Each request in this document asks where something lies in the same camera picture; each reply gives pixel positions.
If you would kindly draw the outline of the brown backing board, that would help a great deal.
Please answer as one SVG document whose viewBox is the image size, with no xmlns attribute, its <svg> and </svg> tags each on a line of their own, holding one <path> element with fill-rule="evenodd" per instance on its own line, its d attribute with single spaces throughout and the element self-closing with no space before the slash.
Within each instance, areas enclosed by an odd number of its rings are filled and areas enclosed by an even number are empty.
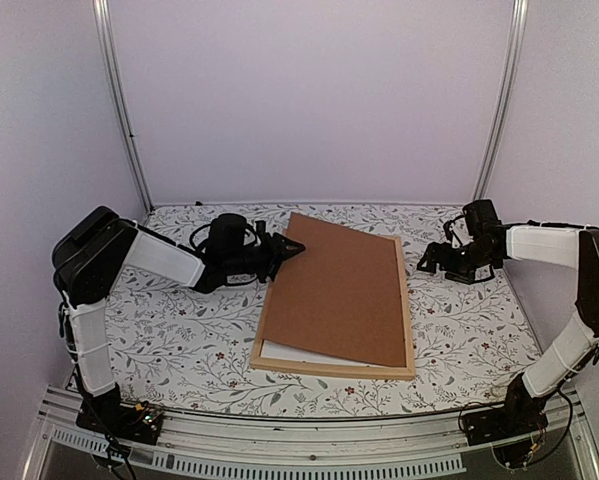
<svg viewBox="0 0 599 480">
<path fill-rule="evenodd" d="M 399 240 L 299 213 L 285 234 L 305 249 L 270 284 L 264 340 L 367 365 L 413 367 Z"/>
</svg>

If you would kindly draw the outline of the photo with white border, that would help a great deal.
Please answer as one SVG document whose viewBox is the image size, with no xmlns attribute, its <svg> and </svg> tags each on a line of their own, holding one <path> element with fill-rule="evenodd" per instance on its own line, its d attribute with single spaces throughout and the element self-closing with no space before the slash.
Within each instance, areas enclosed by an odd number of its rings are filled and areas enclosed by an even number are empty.
<svg viewBox="0 0 599 480">
<path fill-rule="evenodd" d="M 363 362 L 357 362 L 320 353 L 310 352 L 286 345 L 281 345 L 269 340 L 263 341 L 260 356 L 278 360 L 289 360 L 293 362 L 308 362 L 332 365 L 362 366 Z"/>
</svg>

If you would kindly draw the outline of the light wooden picture frame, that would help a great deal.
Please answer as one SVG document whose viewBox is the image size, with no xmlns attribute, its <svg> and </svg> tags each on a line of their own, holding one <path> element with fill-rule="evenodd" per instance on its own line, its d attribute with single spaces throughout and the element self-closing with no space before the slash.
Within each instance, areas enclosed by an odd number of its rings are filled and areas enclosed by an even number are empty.
<svg viewBox="0 0 599 480">
<path fill-rule="evenodd" d="M 398 273 L 400 280 L 400 297 L 402 303 L 402 323 L 403 323 L 403 342 L 405 367 L 387 367 L 382 365 L 364 364 L 362 366 L 332 365 L 308 362 L 293 362 L 289 360 L 278 360 L 263 358 L 260 356 L 263 341 L 263 328 L 267 319 L 270 297 L 273 294 L 273 286 L 267 289 L 258 329 L 252 346 L 250 367 L 253 370 L 265 370 L 281 372 L 287 374 L 309 375 L 316 377 L 332 378 L 350 378 L 350 379 L 370 379 L 370 380 L 398 380 L 411 381 L 415 378 L 415 360 L 412 334 L 412 320 L 410 311 L 410 301 L 407 285 L 407 274 L 404 266 L 404 254 L 399 236 L 383 235 L 383 238 L 390 239 L 395 245 L 395 254 L 398 259 Z"/>
</svg>

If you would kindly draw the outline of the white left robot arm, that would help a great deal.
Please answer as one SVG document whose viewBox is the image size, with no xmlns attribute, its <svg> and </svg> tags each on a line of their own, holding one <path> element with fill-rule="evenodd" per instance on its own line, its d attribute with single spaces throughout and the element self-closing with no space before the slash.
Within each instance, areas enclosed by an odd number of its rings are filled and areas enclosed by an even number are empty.
<svg viewBox="0 0 599 480">
<path fill-rule="evenodd" d="M 77 384 L 90 419 L 107 434 L 127 426 L 127 412 L 110 397 L 112 373 L 105 327 L 108 297 L 122 271 L 138 268 L 179 286 L 209 294 L 246 283 L 275 279 L 282 264 L 304 252 L 303 244 L 269 233 L 263 221 L 224 213 L 205 225 L 207 237 L 182 245 L 105 206 L 93 210 L 54 247 L 53 283 L 62 296 L 61 332 L 76 363 Z"/>
</svg>

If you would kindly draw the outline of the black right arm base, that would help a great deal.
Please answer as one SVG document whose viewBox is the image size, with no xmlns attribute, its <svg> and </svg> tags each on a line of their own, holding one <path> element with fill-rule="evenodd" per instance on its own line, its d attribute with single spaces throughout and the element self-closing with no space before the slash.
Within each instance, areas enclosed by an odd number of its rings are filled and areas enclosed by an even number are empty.
<svg viewBox="0 0 599 480">
<path fill-rule="evenodd" d="M 460 430 L 470 446 L 496 442 L 539 431 L 548 426 L 545 397 L 532 397 L 517 375 L 508 385 L 504 404 L 487 410 L 461 413 Z"/>
</svg>

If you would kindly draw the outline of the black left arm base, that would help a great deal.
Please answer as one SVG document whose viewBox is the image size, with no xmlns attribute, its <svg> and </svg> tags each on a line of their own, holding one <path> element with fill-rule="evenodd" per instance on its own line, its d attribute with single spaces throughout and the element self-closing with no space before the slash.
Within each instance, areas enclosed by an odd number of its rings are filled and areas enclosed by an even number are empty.
<svg viewBox="0 0 599 480">
<path fill-rule="evenodd" d="M 147 400 L 125 405 L 118 387 L 100 395 L 85 392 L 76 425 L 117 439 L 156 445 L 163 410 Z"/>
</svg>

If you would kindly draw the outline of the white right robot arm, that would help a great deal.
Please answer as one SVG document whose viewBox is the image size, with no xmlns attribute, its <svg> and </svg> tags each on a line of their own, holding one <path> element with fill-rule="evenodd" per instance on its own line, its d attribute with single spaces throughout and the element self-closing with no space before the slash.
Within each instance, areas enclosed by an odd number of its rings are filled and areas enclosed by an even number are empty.
<svg viewBox="0 0 599 480">
<path fill-rule="evenodd" d="M 464 245 L 450 240 L 430 243 L 417 269 L 442 271 L 448 280 L 463 284 L 480 283 L 477 271 L 482 268 L 492 279 L 506 261 L 571 272 L 571 307 L 566 310 L 570 318 L 517 381 L 521 396 L 545 398 L 599 356 L 599 227 L 494 223 L 481 230 L 472 227 L 470 233 L 472 240 Z"/>
</svg>

